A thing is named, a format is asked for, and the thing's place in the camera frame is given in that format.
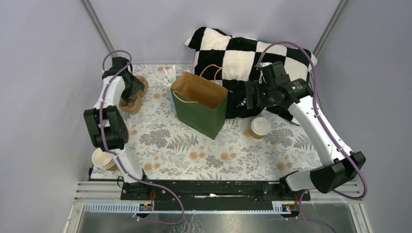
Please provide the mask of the brown cardboard cup carrier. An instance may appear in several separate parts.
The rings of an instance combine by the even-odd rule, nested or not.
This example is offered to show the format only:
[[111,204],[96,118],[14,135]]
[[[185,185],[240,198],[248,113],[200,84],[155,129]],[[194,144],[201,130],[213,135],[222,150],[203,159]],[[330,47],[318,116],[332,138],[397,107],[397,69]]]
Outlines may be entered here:
[[141,83],[143,83],[143,85],[144,85],[143,89],[138,92],[138,95],[139,95],[140,97],[143,97],[143,96],[146,95],[146,93],[147,93],[147,91],[148,91],[148,88],[149,88],[148,81],[147,81],[147,79],[146,79],[144,76],[141,76],[141,75],[136,75],[135,77],[136,77]]
[[136,94],[132,96],[130,102],[126,102],[123,98],[120,98],[119,109],[125,113],[136,114],[142,106],[142,96]]

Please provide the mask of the white plastic cup lid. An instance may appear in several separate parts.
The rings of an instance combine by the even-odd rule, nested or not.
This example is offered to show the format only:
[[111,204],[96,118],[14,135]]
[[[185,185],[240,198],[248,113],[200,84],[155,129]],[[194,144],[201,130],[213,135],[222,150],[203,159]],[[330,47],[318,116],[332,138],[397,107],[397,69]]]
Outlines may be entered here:
[[264,117],[256,117],[251,122],[251,129],[258,134],[267,135],[271,130],[271,124]]

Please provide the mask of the brown paper coffee cup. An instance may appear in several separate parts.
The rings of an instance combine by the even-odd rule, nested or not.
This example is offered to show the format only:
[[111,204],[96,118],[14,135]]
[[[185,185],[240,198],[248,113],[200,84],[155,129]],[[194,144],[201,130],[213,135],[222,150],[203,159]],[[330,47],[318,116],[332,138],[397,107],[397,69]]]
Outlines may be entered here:
[[252,136],[253,138],[255,138],[255,139],[260,140],[260,139],[262,139],[262,138],[265,136],[265,134],[264,134],[264,135],[258,134],[258,133],[256,133],[256,132],[252,129],[252,130],[251,130],[251,136]]

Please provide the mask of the green paper bag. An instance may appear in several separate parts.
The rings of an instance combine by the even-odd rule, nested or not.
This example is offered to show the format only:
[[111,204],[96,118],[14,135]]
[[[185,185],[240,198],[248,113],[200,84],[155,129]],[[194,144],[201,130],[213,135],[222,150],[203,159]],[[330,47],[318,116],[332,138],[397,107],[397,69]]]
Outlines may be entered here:
[[171,93],[178,119],[205,136],[215,139],[226,119],[228,90],[217,84],[217,74],[223,70],[217,65],[212,81],[189,72],[172,84]]

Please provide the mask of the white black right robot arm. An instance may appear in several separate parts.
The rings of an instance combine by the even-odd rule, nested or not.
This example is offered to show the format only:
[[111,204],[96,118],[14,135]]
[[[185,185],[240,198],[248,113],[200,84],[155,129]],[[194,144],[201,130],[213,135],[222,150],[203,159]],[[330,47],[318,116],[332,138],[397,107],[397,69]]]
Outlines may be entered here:
[[337,135],[322,111],[313,104],[313,91],[305,80],[292,81],[282,62],[257,66],[259,80],[246,82],[247,108],[281,106],[302,126],[317,150],[322,166],[297,171],[280,179],[279,195],[291,200],[300,190],[328,193],[360,176],[366,162],[361,151],[353,152]]

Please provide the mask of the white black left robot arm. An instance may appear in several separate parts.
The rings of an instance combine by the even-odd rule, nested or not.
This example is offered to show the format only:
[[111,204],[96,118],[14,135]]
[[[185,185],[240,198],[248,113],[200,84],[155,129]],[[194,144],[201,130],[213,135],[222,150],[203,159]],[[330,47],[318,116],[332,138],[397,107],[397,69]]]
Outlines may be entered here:
[[148,82],[143,76],[134,76],[132,70],[128,59],[112,58],[112,67],[103,70],[100,96],[92,109],[84,111],[84,119],[93,146],[107,156],[100,167],[110,164],[117,168],[126,183],[135,183],[132,193],[143,200],[149,197],[151,187],[128,146],[129,131],[121,112],[140,110]]

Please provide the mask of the black cloth bundle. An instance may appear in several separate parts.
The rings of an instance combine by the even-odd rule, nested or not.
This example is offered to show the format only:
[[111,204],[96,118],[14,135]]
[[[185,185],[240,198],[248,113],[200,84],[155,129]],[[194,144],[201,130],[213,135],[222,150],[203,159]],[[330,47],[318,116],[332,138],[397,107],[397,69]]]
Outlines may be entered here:
[[247,108],[245,82],[240,82],[228,89],[226,119],[248,118],[260,114],[263,108],[254,106],[253,109]]

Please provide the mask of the white wrapped straws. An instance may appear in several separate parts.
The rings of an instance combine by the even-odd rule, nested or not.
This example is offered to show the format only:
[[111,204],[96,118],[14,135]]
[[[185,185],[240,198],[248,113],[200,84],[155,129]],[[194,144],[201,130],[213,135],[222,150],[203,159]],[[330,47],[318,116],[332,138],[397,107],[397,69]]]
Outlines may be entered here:
[[173,83],[179,78],[176,65],[159,67],[157,71],[159,72],[159,74],[154,79],[167,88],[170,88]]

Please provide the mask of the light blue cup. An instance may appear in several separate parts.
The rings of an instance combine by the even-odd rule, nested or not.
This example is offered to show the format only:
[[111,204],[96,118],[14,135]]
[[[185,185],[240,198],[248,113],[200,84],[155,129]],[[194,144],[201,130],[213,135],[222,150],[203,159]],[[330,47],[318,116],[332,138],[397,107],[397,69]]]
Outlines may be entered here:
[[167,93],[171,102],[171,106],[172,109],[175,111],[175,104],[174,104],[174,100],[173,100],[173,94],[172,94],[172,90],[170,88],[167,88]]

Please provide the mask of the black white checkered pillow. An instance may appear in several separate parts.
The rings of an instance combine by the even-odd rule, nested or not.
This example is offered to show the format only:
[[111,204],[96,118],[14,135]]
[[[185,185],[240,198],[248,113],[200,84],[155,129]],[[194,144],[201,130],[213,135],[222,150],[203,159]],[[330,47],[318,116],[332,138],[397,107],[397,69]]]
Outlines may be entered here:
[[230,89],[237,83],[258,80],[260,71],[255,67],[282,62],[290,79],[308,79],[310,63],[317,64],[317,58],[306,50],[288,48],[283,45],[270,46],[257,39],[227,35],[218,29],[198,28],[186,41],[185,46],[195,50],[193,72],[203,78],[213,80],[217,65],[223,70],[217,74],[217,83]]

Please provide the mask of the floral patterned table mat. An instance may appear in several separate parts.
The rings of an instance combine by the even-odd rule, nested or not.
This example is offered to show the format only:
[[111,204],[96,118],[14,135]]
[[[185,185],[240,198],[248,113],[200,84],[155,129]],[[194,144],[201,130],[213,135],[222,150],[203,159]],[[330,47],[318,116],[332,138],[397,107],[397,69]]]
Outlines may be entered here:
[[171,65],[134,65],[149,89],[141,110],[123,114],[133,161],[154,179],[270,180],[321,165],[303,128],[270,113],[263,139],[251,135],[251,118],[228,119],[215,139],[180,122],[161,80]]

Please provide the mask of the stack of brown paper cups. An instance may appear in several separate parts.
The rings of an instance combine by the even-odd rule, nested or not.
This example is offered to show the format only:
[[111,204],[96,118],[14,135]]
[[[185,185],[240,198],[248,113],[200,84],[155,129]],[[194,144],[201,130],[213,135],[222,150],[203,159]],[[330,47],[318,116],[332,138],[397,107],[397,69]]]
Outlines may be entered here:
[[108,170],[117,171],[119,168],[109,153],[102,151],[101,148],[96,148],[92,154],[91,161],[94,166]]

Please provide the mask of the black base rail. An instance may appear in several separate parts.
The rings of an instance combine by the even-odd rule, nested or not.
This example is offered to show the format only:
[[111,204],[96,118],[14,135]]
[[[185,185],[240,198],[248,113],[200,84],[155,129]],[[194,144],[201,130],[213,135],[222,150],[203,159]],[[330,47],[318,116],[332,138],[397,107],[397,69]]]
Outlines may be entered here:
[[279,213],[289,214],[299,203],[358,204],[334,192],[311,190],[287,197],[277,182],[166,181],[160,187],[141,183],[122,186],[116,181],[79,182],[76,201],[91,202],[92,211],[154,213]]

